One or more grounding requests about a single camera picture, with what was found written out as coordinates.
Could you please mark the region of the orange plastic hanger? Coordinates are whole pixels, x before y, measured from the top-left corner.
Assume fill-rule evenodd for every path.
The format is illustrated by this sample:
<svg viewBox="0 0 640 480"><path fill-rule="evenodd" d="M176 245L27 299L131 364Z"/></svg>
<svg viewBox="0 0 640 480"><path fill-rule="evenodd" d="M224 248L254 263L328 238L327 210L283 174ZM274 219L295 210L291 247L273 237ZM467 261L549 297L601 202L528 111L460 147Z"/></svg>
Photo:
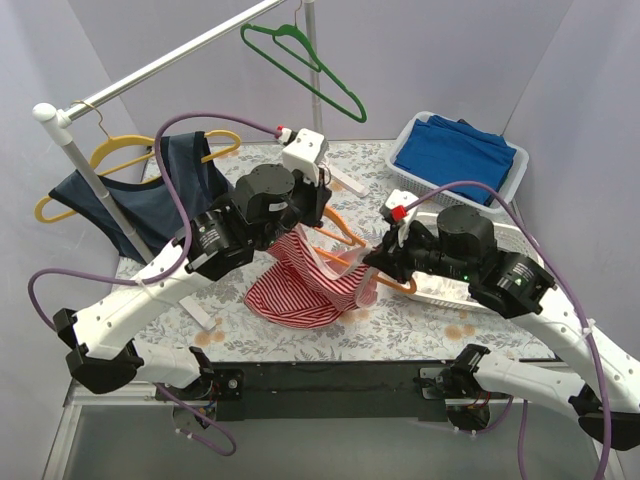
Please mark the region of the orange plastic hanger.
<svg viewBox="0 0 640 480"><path fill-rule="evenodd" d="M342 244L344 248L337 251L328 251L319 246L313 245L315 252L324 259L330 260L344 267L350 267L352 264L355 264L355 253L364 253L365 249L368 247L367 242L354 233L339 213L330 206L326 206L324 208L322 220L328 220L329 223L335 227L336 232L327 229L324 226L314 227L313 230L324 237L328 237ZM401 284L388 278L382 273L374 274L373 279L379 284L390 287L403 294L414 294L417 292L416 282L413 279L408 283Z"/></svg>

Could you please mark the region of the red white striped tank top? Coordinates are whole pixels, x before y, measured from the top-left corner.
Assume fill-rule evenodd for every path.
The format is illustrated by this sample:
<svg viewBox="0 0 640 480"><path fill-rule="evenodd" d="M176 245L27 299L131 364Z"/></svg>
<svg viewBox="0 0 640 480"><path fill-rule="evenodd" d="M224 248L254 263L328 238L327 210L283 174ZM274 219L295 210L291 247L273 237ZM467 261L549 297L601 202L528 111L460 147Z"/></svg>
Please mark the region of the red white striped tank top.
<svg viewBox="0 0 640 480"><path fill-rule="evenodd" d="M318 255L302 228L281 237L268 253L276 259L249 288L245 305L272 323L296 329L327 326L343 313L376 303L376 271L355 253L344 267Z"/></svg>

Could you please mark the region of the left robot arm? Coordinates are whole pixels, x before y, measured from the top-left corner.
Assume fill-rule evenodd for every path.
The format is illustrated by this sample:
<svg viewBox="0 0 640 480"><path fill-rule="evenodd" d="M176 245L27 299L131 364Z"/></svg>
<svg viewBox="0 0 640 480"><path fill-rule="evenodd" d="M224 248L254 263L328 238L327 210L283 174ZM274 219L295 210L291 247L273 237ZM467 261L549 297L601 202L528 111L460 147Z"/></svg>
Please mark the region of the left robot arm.
<svg viewBox="0 0 640 480"><path fill-rule="evenodd" d="M252 262L298 225L320 229L337 216L322 170L309 179L300 168L263 164L239 178L213 208L181 229L146 267L124 285L79 311L54 316L69 347L72 378L95 394L146 381L180 389L193 400L213 386L213 368L196 349L166 349L134 338L181 299Z"/></svg>

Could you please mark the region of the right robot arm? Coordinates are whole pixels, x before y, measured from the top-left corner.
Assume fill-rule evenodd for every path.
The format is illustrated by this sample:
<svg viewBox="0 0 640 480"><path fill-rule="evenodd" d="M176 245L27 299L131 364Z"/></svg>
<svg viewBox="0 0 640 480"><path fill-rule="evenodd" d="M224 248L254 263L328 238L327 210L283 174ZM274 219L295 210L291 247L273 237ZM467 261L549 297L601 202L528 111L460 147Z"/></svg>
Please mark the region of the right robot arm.
<svg viewBox="0 0 640 480"><path fill-rule="evenodd" d="M401 205L384 206L381 213L391 225L383 248L391 256L393 278L420 272L466 283L472 299L527 330L572 369L547 370L468 345L429 385L451 396L519 396L576 420L598 441L609 427L615 450L638 446L638 360L595 325L581 324L543 266L499 248L493 223L471 207L441 211L435 233Z"/></svg>

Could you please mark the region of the navy blue tank top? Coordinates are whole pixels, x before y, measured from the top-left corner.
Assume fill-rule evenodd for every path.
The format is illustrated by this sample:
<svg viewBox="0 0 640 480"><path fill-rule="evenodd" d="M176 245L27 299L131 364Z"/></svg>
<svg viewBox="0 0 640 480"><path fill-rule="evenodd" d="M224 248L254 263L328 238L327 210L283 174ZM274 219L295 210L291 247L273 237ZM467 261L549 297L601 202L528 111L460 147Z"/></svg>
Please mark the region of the navy blue tank top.
<svg viewBox="0 0 640 480"><path fill-rule="evenodd" d="M209 153L203 131L164 136L161 140L164 166L190 219L204 213L218 197L233 190L212 160L202 161ZM102 183L153 255L158 255L183 227L161 177L144 184L110 178L104 178ZM94 224L121 257L145 262L80 173L70 174L50 191L50 197Z"/></svg>

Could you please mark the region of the white laundry basket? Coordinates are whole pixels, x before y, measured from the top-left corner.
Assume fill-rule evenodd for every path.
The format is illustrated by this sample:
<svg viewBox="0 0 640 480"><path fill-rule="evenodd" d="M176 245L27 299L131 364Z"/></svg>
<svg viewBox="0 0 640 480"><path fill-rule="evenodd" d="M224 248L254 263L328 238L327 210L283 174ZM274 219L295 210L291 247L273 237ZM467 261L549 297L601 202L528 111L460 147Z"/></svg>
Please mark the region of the white laundry basket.
<svg viewBox="0 0 640 480"><path fill-rule="evenodd" d="M523 254L544 266L542 257L516 226L495 222L494 235L499 248ZM404 293L410 300L441 308L492 314L491 310L471 298L468 285L462 281L430 276L422 272L416 272L413 280L416 291Z"/></svg>

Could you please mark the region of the floral patterned table mat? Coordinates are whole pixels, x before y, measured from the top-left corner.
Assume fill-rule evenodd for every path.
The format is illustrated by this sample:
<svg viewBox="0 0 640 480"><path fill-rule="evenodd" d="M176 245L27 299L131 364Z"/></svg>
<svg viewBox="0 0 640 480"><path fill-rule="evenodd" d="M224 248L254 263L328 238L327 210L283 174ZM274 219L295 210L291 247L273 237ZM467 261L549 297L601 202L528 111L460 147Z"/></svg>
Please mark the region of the floral patterned table mat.
<svg viewBox="0 0 640 480"><path fill-rule="evenodd" d="M391 141L333 142L326 154L340 169L369 190L359 198L331 184L330 205L360 238L371 245L388 225L378 209L394 188L385 159ZM244 144L216 160L232 183L255 166L278 162L277 144ZM355 361L453 359L467 344L478 344L511 359L551 359L554 355L527 331L499 316L440 308L414 301L380 285L376 304L345 312L328 326L292 329L265 320L244 304L247 289L273 264L259 252L254 262L192 296L211 317L203 330L180 306L167 310L135 340L177 349L202 348L212 361Z"/></svg>

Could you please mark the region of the white clothes rack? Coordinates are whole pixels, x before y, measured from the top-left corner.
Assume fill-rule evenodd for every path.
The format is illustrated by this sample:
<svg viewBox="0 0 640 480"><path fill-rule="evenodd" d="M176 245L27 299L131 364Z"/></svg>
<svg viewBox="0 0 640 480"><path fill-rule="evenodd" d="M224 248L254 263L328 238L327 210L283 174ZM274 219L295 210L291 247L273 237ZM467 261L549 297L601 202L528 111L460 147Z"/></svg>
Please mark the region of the white clothes rack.
<svg viewBox="0 0 640 480"><path fill-rule="evenodd" d="M123 78L171 49L248 8L245 1L16 1L18 40L25 47L24 86L31 104L65 107ZM532 70L541 24L528 1L410 2L419 25L445 35L451 53L433 51L443 77L411 89L410 99L436 101L488 128L501 127ZM383 96L388 52L375 33L384 23L371 1L319 1L315 5L319 54L361 99L368 119L357 123L330 106L323 128L332 139L386 137L405 111ZM536 46L509 54L508 36ZM460 65L495 60L507 75L480 75L454 86ZM229 33L120 98L98 109L111 133L153 134L171 116L188 111L237 115L264 125L308 126L310 94Z"/></svg>

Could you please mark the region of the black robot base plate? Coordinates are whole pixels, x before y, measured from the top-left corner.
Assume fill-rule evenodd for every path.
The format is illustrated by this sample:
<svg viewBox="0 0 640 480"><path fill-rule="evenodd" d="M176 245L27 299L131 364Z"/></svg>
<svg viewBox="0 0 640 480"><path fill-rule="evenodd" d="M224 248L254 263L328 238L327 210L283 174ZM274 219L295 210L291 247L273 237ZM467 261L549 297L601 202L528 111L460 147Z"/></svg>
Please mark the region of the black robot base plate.
<svg viewBox="0 0 640 480"><path fill-rule="evenodd" d="M219 362L213 380L169 391L184 402L211 402L218 421L413 418L445 422L467 410L488 422L497 394L442 379L446 361Z"/></svg>

